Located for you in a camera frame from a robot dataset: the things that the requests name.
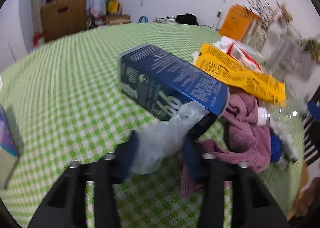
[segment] table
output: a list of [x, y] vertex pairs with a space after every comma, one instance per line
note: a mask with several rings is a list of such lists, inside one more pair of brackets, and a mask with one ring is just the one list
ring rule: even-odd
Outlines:
[[[0, 103], [21, 153], [8, 189], [0, 197], [26, 227], [43, 197], [71, 160], [89, 163], [114, 151], [130, 130], [157, 121], [119, 91], [118, 55], [150, 43], [188, 62], [203, 43], [220, 36], [209, 28], [167, 23], [98, 28], [52, 41], [2, 73]], [[223, 145], [223, 119], [202, 138]], [[287, 214], [300, 183], [303, 125], [292, 122], [301, 158], [280, 172], [274, 164], [260, 173]], [[182, 155], [165, 159], [150, 175], [132, 175], [114, 185], [122, 227], [195, 227], [202, 192], [179, 195]], [[88, 226], [93, 221], [93, 185], [86, 190]], [[225, 227], [230, 227], [231, 188], [225, 191]]]

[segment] black fork-like object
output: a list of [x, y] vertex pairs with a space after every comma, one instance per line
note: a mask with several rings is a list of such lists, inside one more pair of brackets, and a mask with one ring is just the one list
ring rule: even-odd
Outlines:
[[[112, 185], [127, 178], [138, 144], [138, 136], [132, 132], [128, 142], [97, 162], [72, 162], [45, 196], [28, 228], [87, 228], [86, 181], [94, 181], [95, 227], [120, 228]], [[191, 139], [186, 140], [183, 154], [191, 178], [205, 184], [198, 228], [223, 227], [224, 181], [232, 182], [232, 228], [289, 227], [269, 191], [245, 162], [223, 163]]]

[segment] translucent white plastic bag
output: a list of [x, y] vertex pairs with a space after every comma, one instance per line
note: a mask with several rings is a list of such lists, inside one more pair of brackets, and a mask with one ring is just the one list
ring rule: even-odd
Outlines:
[[168, 122], [155, 123], [143, 129], [131, 171], [140, 175], [156, 171], [163, 158], [175, 154], [192, 127], [208, 113], [200, 103], [191, 101], [182, 105]]

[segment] vase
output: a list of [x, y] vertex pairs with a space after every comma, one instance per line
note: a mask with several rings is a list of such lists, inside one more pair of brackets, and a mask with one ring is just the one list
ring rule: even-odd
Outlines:
[[252, 49], [260, 52], [266, 43], [265, 30], [263, 30], [261, 27], [257, 27], [257, 30], [253, 34], [245, 38], [244, 43]]

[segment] yellow bag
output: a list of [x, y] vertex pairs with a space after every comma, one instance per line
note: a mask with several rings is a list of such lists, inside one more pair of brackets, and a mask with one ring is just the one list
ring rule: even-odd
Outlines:
[[111, 14], [115, 14], [118, 11], [119, 2], [118, 0], [111, 0], [108, 4], [108, 12]]
[[194, 65], [221, 82], [242, 88], [272, 104], [285, 102], [284, 83], [270, 75], [246, 70], [238, 61], [215, 46], [203, 44]]

